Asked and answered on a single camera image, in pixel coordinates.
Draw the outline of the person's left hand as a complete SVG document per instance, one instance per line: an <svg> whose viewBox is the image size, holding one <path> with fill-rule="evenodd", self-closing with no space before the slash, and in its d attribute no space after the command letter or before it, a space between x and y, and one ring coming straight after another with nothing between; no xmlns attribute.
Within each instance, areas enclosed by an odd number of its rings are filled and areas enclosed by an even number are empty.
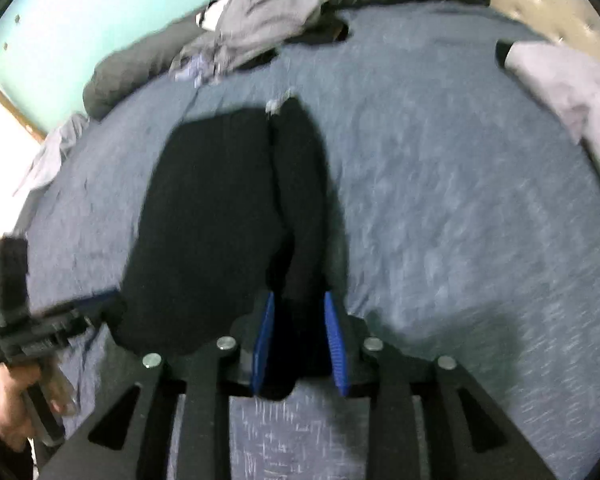
<svg viewBox="0 0 600 480"><path fill-rule="evenodd" d="M35 436L23 393L42 377L38 363L8 366L0 364L0 440L20 453Z"/></svg>

